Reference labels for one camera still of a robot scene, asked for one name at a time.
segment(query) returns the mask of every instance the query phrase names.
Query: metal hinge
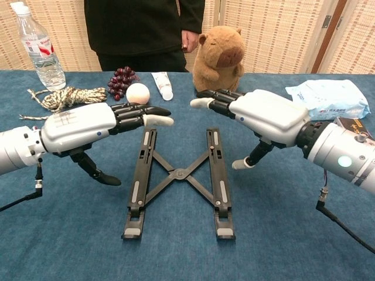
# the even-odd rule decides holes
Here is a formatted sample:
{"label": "metal hinge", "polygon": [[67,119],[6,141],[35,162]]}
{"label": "metal hinge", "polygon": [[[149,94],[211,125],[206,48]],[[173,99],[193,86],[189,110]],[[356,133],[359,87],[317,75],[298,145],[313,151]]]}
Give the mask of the metal hinge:
{"label": "metal hinge", "polygon": [[342,22],[342,18],[343,18],[343,16],[340,17],[339,22],[337,23],[336,30],[340,27],[341,22]]}
{"label": "metal hinge", "polygon": [[326,18],[324,19],[324,23],[323,23],[322,28],[327,28],[328,27],[331,18],[332,18],[332,16],[326,15]]}

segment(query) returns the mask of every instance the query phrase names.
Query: black cable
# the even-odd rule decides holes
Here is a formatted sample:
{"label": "black cable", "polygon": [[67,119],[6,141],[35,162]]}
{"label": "black cable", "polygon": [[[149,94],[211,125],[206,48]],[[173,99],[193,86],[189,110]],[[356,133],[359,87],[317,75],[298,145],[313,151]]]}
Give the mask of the black cable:
{"label": "black cable", "polygon": [[1,207],[0,208],[0,212],[3,212],[4,210],[9,209],[9,208],[13,207],[14,205],[17,205],[17,204],[19,204],[21,202],[24,202],[26,200],[35,199],[35,198],[38,198],[40,196],[42,196],[41,192],[38,192],[38,191],[33,192],[31,194],[28,194],[28,195],[24,196],[21,199],[18,199],[18,200],[14,201],[14,202],[9,203],[8,205],[5,205],[5,206]]}
{"label": "black cable", "polygon": [[324,207],[325,203],[323,201],[318,201],[316,203],[316,209],[320,211],[323,215],[329,217],[332,221],[337,223],[343,230],[345,230],[351,237],[353,237],[359,244],[364,246],[367,250],[371,253],[375,253],[375,249],[371,247],[369,244],[365,243],[362,239],[360,239],[353,231],[348,229],[344,223],[342,223],[337,216],[335,216],[332,212],[330,212],[326,207]]}
{"label": "black cable", "polygon": [[327,187],[327,184],[328,184],[327,170],[324,169],[324,187]]}
{"label": "black cable", "polygon": [[4,210],[9,209],[9,208],[13,207],[14,205],[17,205],[21,202],[31,200],[31,199],[35,199],[35,198],[41,197],[43,195],[43,191],[42,191],[43,173],[42,173],[42,164],[41,164],[42,159],[40,158],[40,159],[38,159],[38,161],[39,161],[39,163],[37,164],[36,176],[35,176],[35,182],[36,182],[35,192],[30,193],[30,194],[24,196],[21,199],[18,199],[14,202],[9,203],[8,205],[5,205],[5,206],[1,207],[0,212],[3,212]]}

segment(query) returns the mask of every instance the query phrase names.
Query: black sweater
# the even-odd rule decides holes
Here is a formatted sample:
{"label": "black sweater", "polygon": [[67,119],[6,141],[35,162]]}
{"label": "black sweater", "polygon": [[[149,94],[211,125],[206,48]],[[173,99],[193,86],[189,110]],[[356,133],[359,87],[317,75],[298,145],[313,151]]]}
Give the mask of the black sweater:
{"label": "black sweater", "polygon": [[97,53],[136,56],[181,49],[181,30],[202,32],[204,0],[84,0]]}

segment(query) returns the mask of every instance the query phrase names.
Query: blue tablecloth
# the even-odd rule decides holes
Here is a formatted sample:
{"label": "blue tablecloth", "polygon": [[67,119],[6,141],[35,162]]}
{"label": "blue tablecloth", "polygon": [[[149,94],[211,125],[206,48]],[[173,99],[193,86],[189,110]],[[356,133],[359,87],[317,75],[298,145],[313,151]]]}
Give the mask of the blue tablecloth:
{"label": "blue tablecloth", "polygon": [[[295,147],[275,148],[250,170],[233,170],[258,143],[245,126],[209,110],[193,109],[190,73],[169,73],[175,97],[164,101],[149,73],[138,73],[150,104],[172,112],[158,127],[156,149],[173,167],[186,168],[206,150],[206,128],[223,142],[236,240],[215,236],[213,208],[187,182],[174,181],[146,208],[143,236],[123,241],[129,191],[143,128],[110,136],[87,151],[117,176],[111,187],[91,179],[69,157],[43,158],[43,197],[0,213],[0,280],[373,280],[375,255],[315,210],[323,169]],[[67,85],[106,87],[112,73],[66,73]],[[291,98],[285,87],[308,79],[350,79],[375,110],[371,75],[246,74],[241,91],[265,89]],[[0,71],[0,131],[38,126],[19,114],[50,113],[30,99],[42,90],[34,71]],[[111,97],[109,104],[116,104]],[[375,132],[372,114],[363,119]],[[34,190],[35,167],[2,175],[0,205]],[[150,188],[167,176],[153,166]],[[210,188],[209,165],[193,176]],[[375,195],[329,174],[326,203],[356,234],[375,245]]]}

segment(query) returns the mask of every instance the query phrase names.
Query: blue light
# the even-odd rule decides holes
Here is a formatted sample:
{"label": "blue light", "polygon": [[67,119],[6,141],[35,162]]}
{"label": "blue light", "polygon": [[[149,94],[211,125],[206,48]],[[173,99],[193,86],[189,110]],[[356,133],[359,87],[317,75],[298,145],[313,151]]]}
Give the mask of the blue light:
{"label": "blue light", "polygon": [[342,167],[350,167],[352,165],[352,159],[346,155],[340,156],[337,160],[340,166]]}

